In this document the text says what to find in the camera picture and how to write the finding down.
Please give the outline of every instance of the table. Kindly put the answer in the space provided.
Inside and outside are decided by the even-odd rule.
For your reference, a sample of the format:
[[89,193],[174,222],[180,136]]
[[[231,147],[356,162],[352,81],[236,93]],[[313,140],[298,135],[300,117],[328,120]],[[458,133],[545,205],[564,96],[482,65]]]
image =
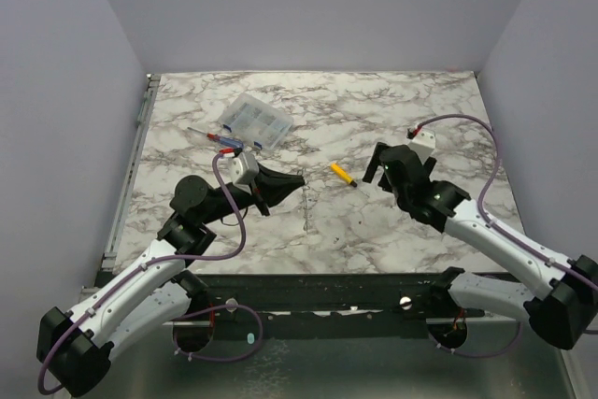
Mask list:
[[[187,127],[217,131],[216,120],[241,93],[294,118],[284,141],[258,160],[268,168],[303,173],[307,185],[262,217],[251,208],[248,243],[229,261],[195,263],[195,273],[409,273],[451,265],[470,271],[501,268],[462,242],[411,220],[375,183],[353,189],[330,170],[338,162],[359,179],[378,141],[406,141],[409,126],[461,112],[487,119],[471,72],[232,72],[163,75],[128,206],[115,272],[135,259],[170,216],[177,182],[190,174],[217,186],[211,160],[220,148]],[[491,172],[493,148],[466,121],[432,125],[438,164],[447,179],[477,196]],[[496,216],[521,229],[503,171],[489,192]],[[211,223],[219,237],[210,254],[233,250],[238,228]]]

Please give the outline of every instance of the purple cable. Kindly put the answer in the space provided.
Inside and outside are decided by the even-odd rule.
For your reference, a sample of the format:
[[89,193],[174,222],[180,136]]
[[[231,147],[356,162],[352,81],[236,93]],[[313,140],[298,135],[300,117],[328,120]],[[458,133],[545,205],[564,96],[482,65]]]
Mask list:
[[438,349],[443,350],[444,352],[447,352],[451,355],[457,355],[466,359],[490,359],[492,357],[498,357],[509,352],[520,341],[521,334],[523,334],[523,324],[518,322],[517,333],[515,334],[513,339],[509,341],[508,345],[495,352],[486,352],[482,354],[470,354],[469,352],[461,352],[458,349],[447,348],[446,346],[442,346],[440,343],[438,343],[438,341],[436,341],[432,334],[430,334],[430,339],[436,344],[436,347]]
[[[231,259],[231,258],[235,257],[243,250],[243,248],[245,247],[245,242],[247,241],[247,229],[245,228],[245,223],[243,222],[243,216],[241,215],[241,211],[239,210],[238,206],[236,205],[235,199],[233,198],[230,191],[228,190],[228,187],[226,187],[226,184],[224,183],[224,180],[222,179],[220,170],[218,169],[218,160],[221,159],[222,157],[224,157],[224,154],[222,154],[222,153],[217,153],[216,156],[214,156],[214,159],[212,160],[212,169],[214,170],[214,176],[216,177],[216,180],[220,184],[222,192],[224,193],[224,196],[226,197],[229,204],[231,205],[231,209],[235,213],[236,219],[239,222],[239,229],[241,230],[241,240],[239,242],[238,248],[236,250],[234,250],[233,252],[231,252],[229,254],[224,254],[222,256],[191,256],[191,255],[187,255],[187,254],[175,254],[172,256],[163,256],[163,257],[158,257],[156,259],[147,261],[146,266],[151,266],[154,264],[159,264],[160,262],[167,262],[167,261],[173,261],[173,260],[225,261],[227,259]],[[140,272],[143,272],[143,269],[140,266],[138,266],[131,273],[129,273],[127,276],[125,276],[119,282],[117,282],[110,290],[108,290],[106,292],[106,294],[104,296],[102,296],[100,299],[98,299],[97,302],[92,306],[92,309],[97,310],[98,308],[100,308],[102,306],[102,304],[105,303],[115,292],[120,290],[124,284],[129,282],[132,278],[134,278]],[[239,305],[238,307],[249,309],[247,306]],[[59,385],[51,390],[46,390],[46,387],[44,386],[44,378],[46,376],[46,372],[48,371],[48,368],[50,367],[50,362],[52,361],[52,358],[54,357],[54,355],[56,354],[56,352],[58,351],[60,346],[90,316],[91,315],[88,312],[85,312],[83,315],[81,315],[81,317],[76,322],[74,322],[73,325],[71,325],[71,327],[69,327],[66,330],[66,332],[64,332],[64,334],[62,334],[61,337],[56,341],[56,343],[54,343],[54,345],[51,347],[50,351],[48,352],[48,355],[46,356],[46,358],[44,359],[44,362],[41,365],[41,369],[39,370],[39,376],[37,378],[37,389],[39,390],[39,392],[41,394],[48,396],[50,394],[54,394],[55,392],[59,391],[63,387],[62,385]],[[260,321],[260,317],[257,315],[257,313],[255,313],[255,316],[257,317],[257,319],[260,323],[260,329],[262,329],[262,322]]]
[[[255,352],[257,352],[260,349],[260,346],[262,345],[263,342],[263,324],[262,324],[262,320],[260,319],[260,316],[257,314],[257,312],[255,310],[253,310],[250,307],[247,306],[243,306],[241,304],[237,304],[234,305],[235,308],[240,308],[243,310],[247,310],[251,315],[253,315],[253,318],[255,318],[255,320],[258,323],[258,329],[259,329],[259,333],[258,333],[258,337],[255,340],[255,345],[253,346],[253,348],[251,348],[250,350],[248,350],[247,352],[241,354],[241,355],[236,355],[233,357],[210,357],[207,355],[198,355],[195,352],[185,352],[184,350],[182,350],[180,348],[180,346],[178,345],[177,342],[177,333],[174,333],[174,338],[173,338],[173,343],[175,344],[175,347],[177,348],[177,352],[175,354],[183,354],[186,355],[187,357],[192,357],[194,359],[197,360],[203,360],[206,362],[218,362],[218,363],[229,363],[229,362],[239,362],[241,360],[245,360],[248,357],[250,357],[251,355],[253,355]],[[228,305],[221,305],[221,306],[213,306],[210,308],[206,308],[204,310],[200,310],[199,312],[193,312],[193,313],[188,313],[187,315],[183,315],[182,317],[178,317],[177,319],[173,320],[173,321],[182,321],[182,320],[187,320],[189,318],[194,318],[197,317],[199,315],[204,315],[206,313],[210,313],[212,311],[215,310],[223,310],[224,308],[229,309],[232,308],[232,306],[228,306]]]
[[[466,119],[468,121],[474,121],[475,123],[481,125],[488,132],[488,134],[490,135],[490,137],[492,139],[492,142],[494,144],[494,149],[496,151],[496,154],[494,156],[494,168],[492,169],[492,173],[491,173],[490,177],[486,181],[486,184],[484,184],[484,187],[482,187],[482,190],[479,193],[479,197],[477,198],[477,210],[479,212],[479,215],[498,234],[500,234],[503,237],[505,237],[506,239],[510,240],[511,242],[513,242],[514,244],[516,244],[517,246],[519,246],[520,248],[522,248],[522,249],[526,250],[527,252],[531,253],[533,256],[537,257],[542,262],[549,263],[550,262],[550,258],[549,257],[545,256],[540,251],[532,248],[530,245],[528,245],[527,243],[525,243],[521,239],[519,239],[519,238],[515,237],[514,235],[510,234],[506,229],[504,229],[501,226],[499,226],[498,224],[496,224],[494,221],[492,221],[492,219],[490,218],[490,216],[488,215],[488,213],[484,210],[484,197],[486,196],[486,193],[488,192],[490,186],[492,185],[492,183],[496,179],[496,175],[498,174],[498,170],[499,170],[499,168],[501,166],[501,162],[502,162],[502,152],[501,152],[501,149],[500,149],[500,147],[498,145],[498,139],[496,138],[496,134],[494,133],[494,131],[492,130],[492,128],[486,122],[482,121],[481,119],[478,119],[477,117],[474,117],[474,116],[470,116],[468,114],[446,114],[446,115],[443,115],[443,116],[432,117],[431,119],[428,119],[428,120],[420,122],[416,128],[420,129],[420,128],[422,128],[425,125],[428,125],[430,123],[434,123],[435,121],[442,121],[444,119]],[[556,266],[557,268],[559,268],[564,273],[566,273],[566,274],[568,274],[568,275],[570,275],[570,276],[572,276],[572,277],[580,280],[581,282],[583,282],[584,284],[586,284],[588,287],[590,287],[591,289],[594,289],[595,291],[598,292],[598,285],[594,284],[589,279],[584,278],[577,271],[572,270],[571,268],[569,268],[567,266],[564,266],[563,264],[554,263],[553,265]],[[440,346],[439,348],[441,348],[444,351],[448,351],[448,352],[452,352],[454,354],[460,355],[462,357],[478,358],[478,359],[480,359],[480,358],[495,357],[495,356],[502,355],[502,354],[506,353],[507,351],[509,351],[519,341],[520,334],[521,334],[521,329],[522,329],[522,326],[520,324],[520,329],[518,330],[518,333],[515,336],[515,338],[513,338],[513,340],[511,340],[511,342],[506,347],[504,347],[503,349],[501,349],[501,350],[499,350],[497,352],[491,353],[491,354],[479,354],[479,355],[476,355],[476,354],[466,354],[466,353],[462,353],[462,352],[458,353],[457,351],[452,351],[451,349],[445,348],[444,346]]]

